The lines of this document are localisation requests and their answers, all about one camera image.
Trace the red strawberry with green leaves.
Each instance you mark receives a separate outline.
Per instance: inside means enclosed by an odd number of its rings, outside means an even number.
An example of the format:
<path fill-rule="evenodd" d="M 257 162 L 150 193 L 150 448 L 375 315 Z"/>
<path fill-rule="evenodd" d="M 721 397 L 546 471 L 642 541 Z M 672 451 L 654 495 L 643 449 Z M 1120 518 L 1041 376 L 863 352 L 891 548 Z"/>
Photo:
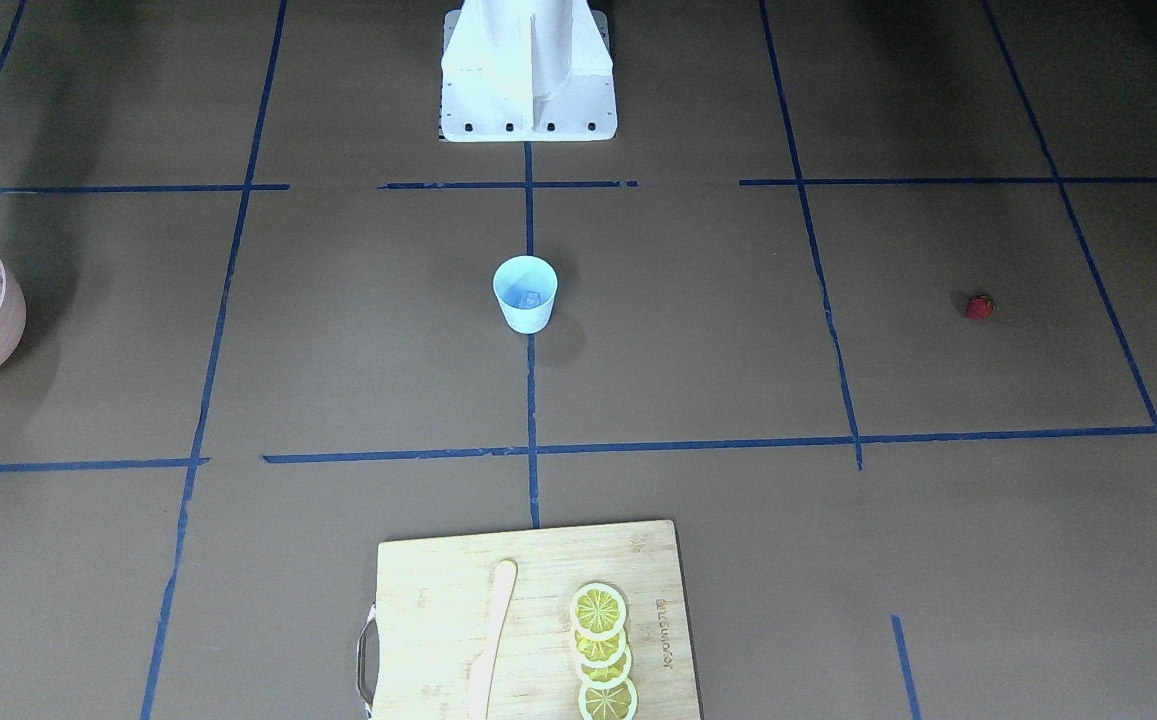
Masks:
<path fill-rule="evenodd" d="M 988 293 L 977 293 L 965 304 L 965 318 L 971 322 L 985 322 L 997 313 L 997 302 Z"/>

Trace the light blue plastic cup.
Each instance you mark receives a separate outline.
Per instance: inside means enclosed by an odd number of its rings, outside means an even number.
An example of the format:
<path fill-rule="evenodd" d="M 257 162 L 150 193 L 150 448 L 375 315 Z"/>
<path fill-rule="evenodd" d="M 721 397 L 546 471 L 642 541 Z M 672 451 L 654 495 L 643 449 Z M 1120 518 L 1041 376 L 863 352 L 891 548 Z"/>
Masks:
<path fill-rule="evenodd" d="M 515 256 L 504 260 L 492 278 L 492 291 L 498 300 L 504 323 L 519 335 L 536 335 L 550 324 L 552 306 L 558 296 L 558 273 L 547 260 L 533 255 Z M 524 291 L 538 291 L 545 304 L 522 310 L 515 299 Z"/>

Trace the pale yellow plastic knife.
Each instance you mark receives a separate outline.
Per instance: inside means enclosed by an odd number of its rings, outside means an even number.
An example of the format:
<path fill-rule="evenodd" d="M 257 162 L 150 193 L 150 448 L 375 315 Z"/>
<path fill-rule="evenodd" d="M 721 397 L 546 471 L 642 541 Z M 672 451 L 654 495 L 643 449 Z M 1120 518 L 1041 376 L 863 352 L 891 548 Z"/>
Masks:
<path fill-rule="evenodd" d="M 504 629 L 504 620 L 508 618 L 517 574 L 517 564 L 513 559 L 500 560 L 495 565 L 491 593 L 488 593 L 485 642 L 482 642 L 481 653 L 472 661 L 467 670 L 467 706 L 465 706 L 467 719 L 487 719 L 488 717 L 502 629 Z"/>

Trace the bamboo cutting board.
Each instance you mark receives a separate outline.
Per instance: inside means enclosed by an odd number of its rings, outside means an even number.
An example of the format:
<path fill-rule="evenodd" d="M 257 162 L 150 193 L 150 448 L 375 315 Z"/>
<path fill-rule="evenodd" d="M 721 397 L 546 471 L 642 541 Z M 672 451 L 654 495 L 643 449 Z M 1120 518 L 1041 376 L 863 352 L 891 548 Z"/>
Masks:
<path fill-rule="evenodd" d="M 486 637 L 495 565 L 518 574 L 487 719 L 582 719 L 569 603 L 613 585 L 627 601 L 634 719 L 702 715 L 673 521 L 561 527 L 382 543 L 358 641 L 358 693 L 373 719 L 467 719 L 467 670 Z"/>

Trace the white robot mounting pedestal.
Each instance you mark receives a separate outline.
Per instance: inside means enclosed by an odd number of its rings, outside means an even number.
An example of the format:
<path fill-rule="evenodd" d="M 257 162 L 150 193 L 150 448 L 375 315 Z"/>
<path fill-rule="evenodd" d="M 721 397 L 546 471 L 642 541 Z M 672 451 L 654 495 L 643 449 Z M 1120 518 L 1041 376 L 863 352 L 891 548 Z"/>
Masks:
<path fill-rule="evenodd" d="M 613 47 L 587 1 L 464 1 L 445 13 L 439 137 L 450 144 L 616 137 Z"/>

